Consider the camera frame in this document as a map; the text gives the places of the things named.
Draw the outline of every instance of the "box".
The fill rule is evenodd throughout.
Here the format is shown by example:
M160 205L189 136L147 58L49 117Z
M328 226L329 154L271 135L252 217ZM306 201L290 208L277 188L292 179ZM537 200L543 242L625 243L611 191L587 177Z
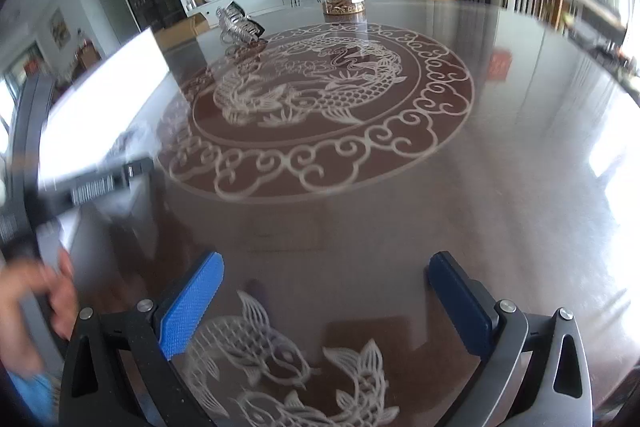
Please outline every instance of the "box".
M209 30L209 23L204 15L196 13L196 15L183 19L169 28L156 32L155 37L158 47L162 51L166 51Z
M78 54L78 61L82 64L85 71L88 71L94 64L100 62L100 54L96 51L93 44L87 44Z

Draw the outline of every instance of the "red decoration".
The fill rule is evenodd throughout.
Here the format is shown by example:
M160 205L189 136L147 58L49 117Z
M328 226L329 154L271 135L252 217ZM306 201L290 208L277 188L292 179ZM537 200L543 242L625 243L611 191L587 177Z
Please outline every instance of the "red decoration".
M500 48L494 49L489 60L489 69L486 72L487 80L504 82L511 67L511 52Z

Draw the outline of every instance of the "glass table top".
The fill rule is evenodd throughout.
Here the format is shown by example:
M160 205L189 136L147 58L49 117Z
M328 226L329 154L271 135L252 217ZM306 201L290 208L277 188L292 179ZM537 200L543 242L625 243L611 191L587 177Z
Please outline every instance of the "glass table top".
M154 297L218 251L222 285L174 360L216 421L433 425L477 365L424 282L448 250L497 299L571 309L601 403L640 356L640 108L519 14L367 0L365 17L295 7L256 18L258 46L214 29L164 59L143 34L66 93L41 184L156 158L130 194L61 217L75 263L107 245L83 296L117 308L96 295L116 278Z

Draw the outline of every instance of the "etched dragon design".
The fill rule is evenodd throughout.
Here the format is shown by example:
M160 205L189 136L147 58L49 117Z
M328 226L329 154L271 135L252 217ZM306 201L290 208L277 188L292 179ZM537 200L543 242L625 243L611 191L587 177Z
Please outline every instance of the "etched dragon design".
M308 52L318 60L296 60ZM296 125L311 113L359 124L351 111L404 81L401 71L399 55L380 42L325 33L268 48L227 71L211 90L229 124Z

